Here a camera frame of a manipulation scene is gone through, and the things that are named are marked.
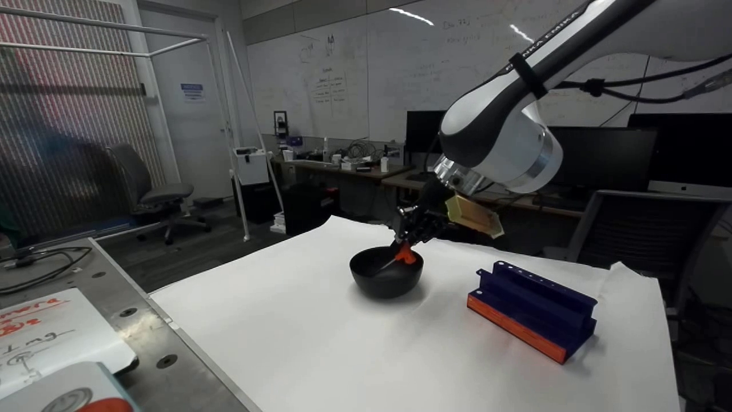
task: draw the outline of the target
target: white table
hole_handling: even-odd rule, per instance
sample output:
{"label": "white table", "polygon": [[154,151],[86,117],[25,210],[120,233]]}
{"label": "white table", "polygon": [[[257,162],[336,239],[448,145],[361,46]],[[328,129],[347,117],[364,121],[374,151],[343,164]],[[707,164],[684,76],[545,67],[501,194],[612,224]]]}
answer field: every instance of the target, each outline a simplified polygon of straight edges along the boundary
{"label": "white table", "polygon": [[[677,412],[659,283],[615,266],[433,240],[416,291],[364,298],[353,255],[388,226],[326,226],[202,272],[154,299],[265,412]],[[598,331],[561,366],[464,306],[477,267],[541,272],[599,299]]]}

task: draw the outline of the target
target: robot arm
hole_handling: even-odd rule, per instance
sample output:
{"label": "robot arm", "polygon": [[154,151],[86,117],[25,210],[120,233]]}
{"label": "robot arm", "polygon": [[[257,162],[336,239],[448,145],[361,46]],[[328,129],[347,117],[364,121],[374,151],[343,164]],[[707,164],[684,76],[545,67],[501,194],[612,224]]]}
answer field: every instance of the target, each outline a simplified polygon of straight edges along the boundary
{"label": "robot arm", "polygon": [[444,156],[397,242],[430,240],[446,224],[448,194],[471,194],[486,179],[513,192],[547,186],[564,162],[564,149],[542,123],[535,101],[576,68],[614,52],[688,62],[719,58],[732,51],[728,16],[732,0],[590,0],[575,9],[450,106],[439,131]]}

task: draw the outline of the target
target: wall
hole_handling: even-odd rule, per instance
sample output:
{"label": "wall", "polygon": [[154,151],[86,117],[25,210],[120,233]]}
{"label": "wall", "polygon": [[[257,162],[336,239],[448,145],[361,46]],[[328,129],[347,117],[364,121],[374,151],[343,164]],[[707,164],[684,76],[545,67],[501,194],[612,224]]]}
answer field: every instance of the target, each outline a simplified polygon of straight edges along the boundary
{"label": "wall", "polygon": [[[259,125],[273,132],[273,109],[288,109],[293,131],[303,135],[402,139],[407,109],[448,107],[461,93],[498,71],[513,52],[528,46],[509,29],[510,24],[528,36],[541,36],[582,2],[424,0],[405,6],[433,19],[434,28],[374,12],[364,0],[346,0],[338,6],[301,0],[251,16],[245,20],[245,38]],[[588,64],[572,79],[638,79],[668,67],[684,64],[614,56]],[[643,93],[671,96],[704,76],[645,84]],[[557,125],[624,125],[636,109],[730,113],[730,103],[732,90],[664,107],[609,96],[592,99],[582,92],[551,92],[541,107]]]}

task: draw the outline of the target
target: desk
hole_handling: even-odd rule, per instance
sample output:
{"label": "desk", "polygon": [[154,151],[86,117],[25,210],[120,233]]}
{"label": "desk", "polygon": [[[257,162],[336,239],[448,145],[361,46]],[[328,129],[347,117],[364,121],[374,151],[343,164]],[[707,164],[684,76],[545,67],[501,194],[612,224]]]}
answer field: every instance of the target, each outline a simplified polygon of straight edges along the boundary
{"label": "desk", "polygon": [[[81,289],[100,317],[128,342],[137,354],[131,371],[116,374],[120,383],[143,409],[152,412],[199,412],[227,409],[251,412],[257,405],[175,325],[167,314],[98,247],[94,240],[64,242],[59,247],[92,247],[70,274],[2,295],[0,306],[12,306],[33,298],[64,289]],[[23,271],[0,272],[2,286],[30,279],[64,260],[47,258]],[[169,368],[156,366],[175,354]]]}
{"label": "desk", "polygon": [[[407,172],[405,175],[393,175],[393,177],[384,179],[383,186],[398,188],[398,190],[416,190],[416,192],[424,190],[424,186],[425,186],[424,182],[409,182],[407,177],[409,177]],[[479,199],[484,203],[503,203],[505,194],[480,192],[474,199]],[[505,207],[535,210],[535,212],[547,212],[547,216],[561,216],[561,218],[576,218],[576,220],[584,216],[582,210],[537,207],[537,203],[533,203],[533,198],[520,198],[518,201],[510,201]]]}
{"label": "desk", "polygon": [[381,168],[370,168],[368,172],[346,172],[333,162],[319,160],[296,160],[296,162],[279,162],[282,172],[288,175],[286,184],[296,182],[319,182],[342,188],[342,208],[343,212],[360,218],[360,220],[381,220],[388,216],[383,192],[383,182],[405,172],[405,168],[392,168],[388,175]]}
{"label": "desk", "polygon": [[[433,240],[416,291],[364,298],[347,260],[392,232],[326,226],[154,293],[265,412],[679,412],[659,283]],[[464,306],[496,258],[599,299],[598,331],[561,366]]]}
{"label": "desk", "polygon": [[293,162],[282,162],[282,168],[297,168],[297,169],[310,169],[310,172],[322,172],[322,175],[338,175],[338,177],[354,177],[354,179],[370,179],[370,182],[383,182],[393,175],[402,175],[407,168],[392,168],[388,175],[383,175],[381,164],[370,168],[368,172],[347,172],[336,168],[335,162],[320,162],[320,160],[293,160]]}

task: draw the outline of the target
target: floor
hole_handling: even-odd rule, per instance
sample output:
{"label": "floor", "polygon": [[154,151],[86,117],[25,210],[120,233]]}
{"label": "floor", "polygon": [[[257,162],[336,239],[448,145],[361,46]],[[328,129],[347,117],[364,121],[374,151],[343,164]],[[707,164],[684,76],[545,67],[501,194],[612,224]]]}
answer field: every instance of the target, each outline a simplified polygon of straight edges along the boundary
{"label": "floor", "polygon": [[209,267],[248,256],[275,246],[286,235],[273,233],[271,224],[249,224],[249,240],[242,240],[241,218],[234,203],[217,203],[205,210],[210,232],[185,228],[175,246],[162,242],[162,228],[140,239],[114,235],[100,240],[107,255],[144,289],[156,291]]}

